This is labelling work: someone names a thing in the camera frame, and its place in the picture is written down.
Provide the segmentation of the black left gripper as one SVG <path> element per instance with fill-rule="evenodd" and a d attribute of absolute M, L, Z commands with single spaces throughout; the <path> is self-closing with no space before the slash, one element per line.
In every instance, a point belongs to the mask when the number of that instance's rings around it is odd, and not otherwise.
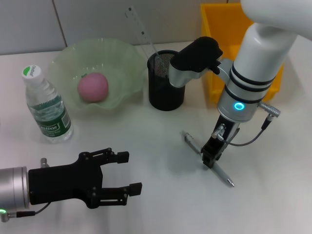
<path fill-rule="evenodd" d="M 72 164 L 28 171 L 29 199 L 32 205 L 80 199 L 90 209 L 99 206 L 125 206 L 129 196 L 141 194 L 142 183 L 118 188 L 101 188 L 100 166 L 128 163 L 129 152 L 115 153 L 111 148 L 82 152 Z"/>

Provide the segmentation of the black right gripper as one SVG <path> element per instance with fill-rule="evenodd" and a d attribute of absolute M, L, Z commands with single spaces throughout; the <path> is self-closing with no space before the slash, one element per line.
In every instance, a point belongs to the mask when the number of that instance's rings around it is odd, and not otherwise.
<path fill-rule="evenodd" d="M 221 124 L 225 125 L 223 138 L 228 141 L 239 127 L 239 123 L 229 121 L 225 119 L 222 115 L 220 115 L 213 131 L 216 130 L 217 127 L 219 127 Z M 225 144 L 222 141 L 210 137 L 201 149 L 203 164 L 206 165 L 209 169 L 212 169 L 215 161 L 218 161 L 220 159 L 222 155 L 221 148 L 224 145 Z"/>

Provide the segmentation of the grey white ballpoint pen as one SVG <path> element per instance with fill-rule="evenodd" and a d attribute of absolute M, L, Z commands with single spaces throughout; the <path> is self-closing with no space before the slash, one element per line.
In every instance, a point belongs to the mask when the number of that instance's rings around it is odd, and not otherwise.
<path fill-rule="evenodd" d="M 188 146 L 198 155 L 202 157 L 203 164 L 207 166 L 208 162 L 204 160 L 204 154 L 201 152 L 201 147 L 197 141 L 187 132 L 181 132 L 183 140 L 188 144 Z M 212 162 L 212 166 L 209 167 L 214 174 L 228 187 L 234 187 L 234 182 L 232 179 L 223 171 L 223 169 L 217 164 L 216 161 Z"/>

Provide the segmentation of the pink peach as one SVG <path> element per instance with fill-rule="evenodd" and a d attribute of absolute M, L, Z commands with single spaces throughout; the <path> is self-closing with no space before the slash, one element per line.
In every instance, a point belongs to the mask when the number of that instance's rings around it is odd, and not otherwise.
<path fill-rule="evenodd" d="M 107 78 L 101 73 L 89 73 L 78 83 L 78 94 L 86 102 L 100 102 L 109 94 Z"/>

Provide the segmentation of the clear green-label water bottle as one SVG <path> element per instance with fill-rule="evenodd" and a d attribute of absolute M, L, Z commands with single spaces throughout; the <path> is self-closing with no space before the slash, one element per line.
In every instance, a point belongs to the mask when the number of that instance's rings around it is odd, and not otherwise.
<path fill-rule="evenodd" d="M 73 126 L 61 95 L 37 65 L 23 68 L 21 77 L 25 84 L 27 107 L 41 133 L 51 143 L 67 141 Z"/>

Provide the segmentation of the clear plastic ruler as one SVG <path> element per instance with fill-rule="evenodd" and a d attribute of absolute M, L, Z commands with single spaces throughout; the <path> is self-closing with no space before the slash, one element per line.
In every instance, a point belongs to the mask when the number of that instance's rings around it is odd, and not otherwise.
<path fill-rule="evenodd" d="M 164 64 L 158 50 L 152 43 L 147 29 L 137 14 L 135 8 L 131 5 L 125 11 L 126 19 L 139 43 L 145 56 L 150 64 L 150 67 L 162 77 L 168 77 L 168 69 Z"/>

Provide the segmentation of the black mesh pen holder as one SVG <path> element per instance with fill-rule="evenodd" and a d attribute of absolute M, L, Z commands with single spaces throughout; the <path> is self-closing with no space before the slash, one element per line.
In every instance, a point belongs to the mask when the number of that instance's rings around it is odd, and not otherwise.
<path fill-rule="evenodd" d="M 161 50 L 147 61 L 149 102 L 161 111 L 175 110 L 184 101 L 185 87 L 173 87 L 168 77 L 170 60 L 175 54 L 177 51 Z"/>

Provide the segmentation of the translucent green fruit plate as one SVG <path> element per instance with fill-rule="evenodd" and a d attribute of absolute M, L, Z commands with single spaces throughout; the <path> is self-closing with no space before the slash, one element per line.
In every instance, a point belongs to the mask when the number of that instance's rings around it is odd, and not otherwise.
<path fill-rule="evenodd" d="M 74 112 L 112 110 L 144 84 L 146 59 L 131 44 L 118 39 L 85 39 L 63 49 L 47 68 L 46 75 L 61 94 L 65 106 Z M 78 94 L 80 80 L 101 73 L 108 80 L 108 97 L 100 102 L 84 101 Z"/>

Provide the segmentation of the yellow plastic bin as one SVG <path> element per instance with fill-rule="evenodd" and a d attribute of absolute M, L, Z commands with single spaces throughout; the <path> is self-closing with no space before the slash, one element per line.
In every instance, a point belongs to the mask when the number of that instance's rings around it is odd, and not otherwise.
<path fill-rule="evenodd" d="M 202 18 L 201 35 L 215 39 L 223 51 L 223 58 L 234 60 L 243 37 L 252 21 L 248 19 L 239 3 L 205 3 L 200 5 Z M 214 73 L 202 77 L 207 103 L 217 104 L 224 82 Z"/>

